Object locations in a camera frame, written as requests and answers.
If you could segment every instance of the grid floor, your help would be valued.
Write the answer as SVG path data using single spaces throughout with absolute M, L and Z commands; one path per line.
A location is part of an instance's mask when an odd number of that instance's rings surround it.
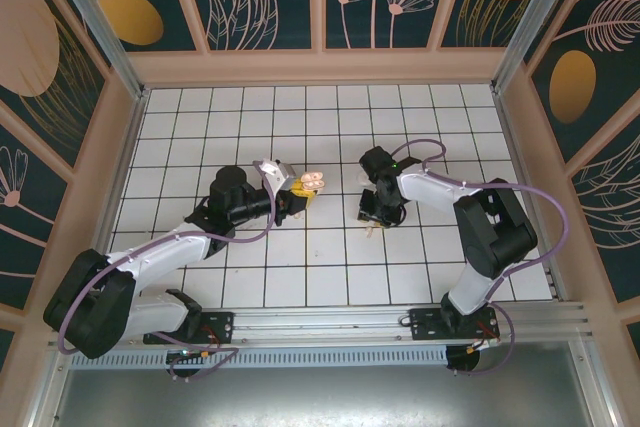
M 167 275 L 146 292 L 181 288 L 205 308 L 439 302 L 464 267 L 453 216 L 408 204 L 400 227 L 367 237 L 356 220 L 358 159 L 380 145 L 440 139 L 435 169 L 468 181 L 516 181 L 487 85 L 358 85 L 165 89 L 151 93 L 114 228 L 111 251 L 171 230 L 208 194 L 217 170 L 278 158 L 324 172 L 326 188 L 299 219 L 267 238 L 231 244 Z M 410 147 L 414 157 L 434 147 Z M 245 224 L 250 237 L 266 225 Z M 495 300 L 547 300 L 542 266 L 511 277 Z

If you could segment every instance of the metal floor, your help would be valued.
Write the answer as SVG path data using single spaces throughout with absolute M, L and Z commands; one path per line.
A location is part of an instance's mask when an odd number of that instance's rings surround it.
M 565 344 L 520 344 L 502 371 L 476 378 L 442 366 L 223 368 L 193 384 L 162 371 L 74 371 L 58 415 L 59 427 L 592 425 Z

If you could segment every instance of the leaf illustration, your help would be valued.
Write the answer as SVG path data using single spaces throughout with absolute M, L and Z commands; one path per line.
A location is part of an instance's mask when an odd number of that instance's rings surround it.
M 209 0 L 206 34 L 216 50 L 270 49 L 277 32 L 277 0 Z
M 582 30 L 591 50 L 622 52 L 640 33 L 640 0 L 601 2 Z
M 640 136 L 617 155 L 583 167 L 574 185 L 598 247 L 640 243 Z

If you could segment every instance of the white robotic arm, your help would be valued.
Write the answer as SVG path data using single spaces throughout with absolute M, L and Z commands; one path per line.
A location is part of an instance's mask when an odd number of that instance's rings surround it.
M 452 330 L 486 304 L 501 272 L 523 260 L 537 245 L 535 231 L 512 190 L 447 182 L 430 175 L 419 160 L 408 157 L 396 162 L 380 147 L 365 153 L 360 165 L 376 186 L 375 192 L 362 194 L 360 220 L 385 227 L 399 225 L 409 201 L 455 214 L 466 267 L 441 301 L 443 317 Z
M 45 322 L 59 330 L 71 304 L 89 281 L 110 265 L 126 259 L 82 299 L 65 338 L 87 357 L 96 358 L 119 340 L 141 334 L 180 330 L 190 337 L 200 323 L 202 309 L 197 302 L 171 289 L 154 296 L 140 297 L 140 293 L 169 272 L 215 255 L 228 243 L 205 234 L 231 239 L 236 227 L 263 215 L 272 215 L 273 223 L 279 226 L 286 216 L 306 209 L 323 186 L 319 173 L 298 179 L 288 164 L 264 160 L 259 168 L 269 190 L 264 185 L 256 189 L 248 184 L 240 167 L 223 167 L 211 183 L 210 195 L 162 238 L 106 255 L 93 249 L 82 252 L 45 309 Z M 270 195 L 275 200 L 275 212 Z

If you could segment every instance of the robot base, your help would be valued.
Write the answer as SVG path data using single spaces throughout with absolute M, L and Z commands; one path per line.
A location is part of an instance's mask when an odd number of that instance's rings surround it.
M 209 345 L 215 344 L 210 338 L 209 329 L 211 329 L 220 344 L 230 344 L 233 337 L 233 317 L 233 312 L 202 312 L 200 324 L 193 336 L 187 338 L 182 330 L 167 332 L 167 335 L 189 344 Z M 173 345 L 153 334 L 145 334 L 142 341 L 147 345 Z
M 495 338 L 500 337 L 496 312 L 491 307 L 478 309 L 462 317 L 457 329 L 452 330 L 442 315 L 440 307 L 411 309 L 407 327 L 411 327 L 413 340 L 476 340 L 487 337 L 485 327 Z

